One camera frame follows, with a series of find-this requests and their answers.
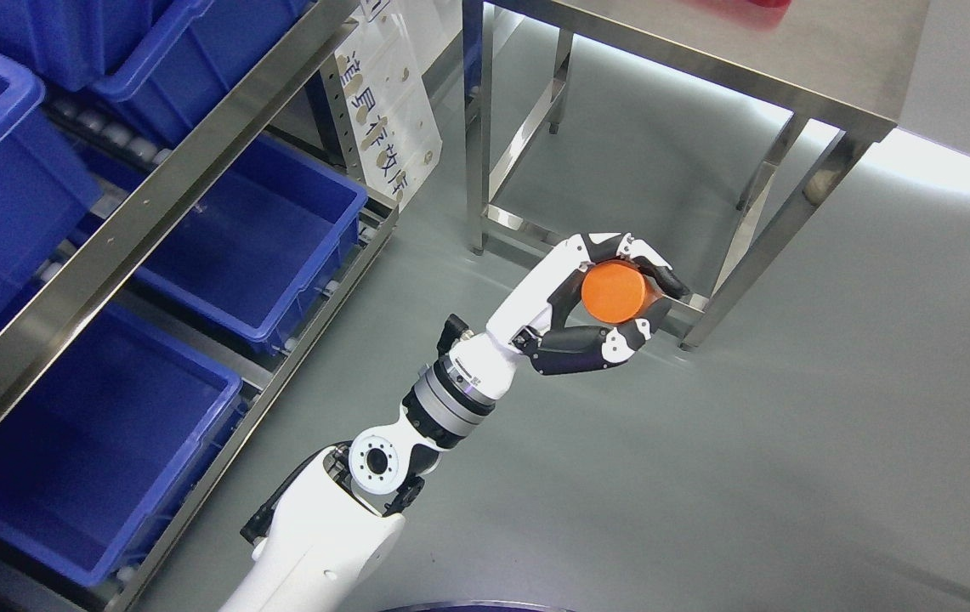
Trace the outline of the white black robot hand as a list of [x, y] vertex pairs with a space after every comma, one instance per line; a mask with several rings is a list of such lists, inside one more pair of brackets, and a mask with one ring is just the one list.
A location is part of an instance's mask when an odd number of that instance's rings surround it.
[[[632, 266], [660, 297], [613, 326], [567, 326], [586, 276], [610, 261]], [[574, 234], [551, 249], [501, 302], [484, 330], [456, 341], [434, 370], [481, 405], [496, 403], [520, 364], [543, 376], [608, 371], [627, 363], [652, 338], [672, 299], [690, 294], [672, 266], [631, 233]]]

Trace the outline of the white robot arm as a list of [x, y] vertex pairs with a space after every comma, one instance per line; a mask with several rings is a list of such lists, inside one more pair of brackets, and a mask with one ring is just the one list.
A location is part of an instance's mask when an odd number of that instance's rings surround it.
[[420, 372], [394, 422], [318, 450], [241, 527], [252, 567], [224, 611], [333, 611], [389, 556], [440, 457], [511, 387], [505, 357], [445, 354]]

